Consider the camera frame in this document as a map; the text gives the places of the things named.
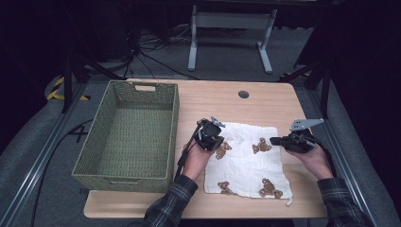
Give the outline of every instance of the hazard tape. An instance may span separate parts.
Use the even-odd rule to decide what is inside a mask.
[[[50,94],[47,96],[47,100],[49,99],[65,100],[65,97],[63,95],[57,94],[63,83],[64,83],[64,77],[60,76],[59,79],[57,79],[56,83],[54,84],[53,88],[51,89]],[[91,96],[81,96],[79,100],[89,101],[91,100]]]

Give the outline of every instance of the green woven basket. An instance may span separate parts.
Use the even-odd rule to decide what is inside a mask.
[[[72,176],[92,190],[166,192],[179,107],[177,84],[111,80]]]

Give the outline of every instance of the towel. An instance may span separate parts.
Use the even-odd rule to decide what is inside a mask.
[[[225,123],[223,144],[205,169],[206,193],[259,199],[287,199],[292,204],[289,181],[283,171],[280,148],[270,144],[274,127]]]

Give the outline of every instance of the desk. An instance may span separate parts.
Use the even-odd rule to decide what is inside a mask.
[[[238,122],[275,127],[279,136],[289,134],[294,119],[305,118],[291,85],[286,83],[229,82],[202,80],[135,79],[177,83],[180,112],[177,130],[176,163],[196,122],[215,116],[221,122]],[[239,91],[250,96],[241,98]],[[293,193],[288,200],[262,200],[205,194],[204,176],[200,187],[183,212],[183,218],[326,218],[326,209],[316,179],[295,157],[281,149],[284,172]],[[147,208],[164,194],[95,191],[89,193],[84,207],[88,218],[142,218]]]

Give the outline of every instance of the plaid sleeve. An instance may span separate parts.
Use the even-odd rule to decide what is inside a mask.
[[[327,226],[373,226],[355,205],[344,179],[323,179],[318,181],[318,186],[327,207]]]
[[[148,208],[143,226],[178,226],[183,209],[197,189],[194,181],[185,175],[179,176],[167,193]]]

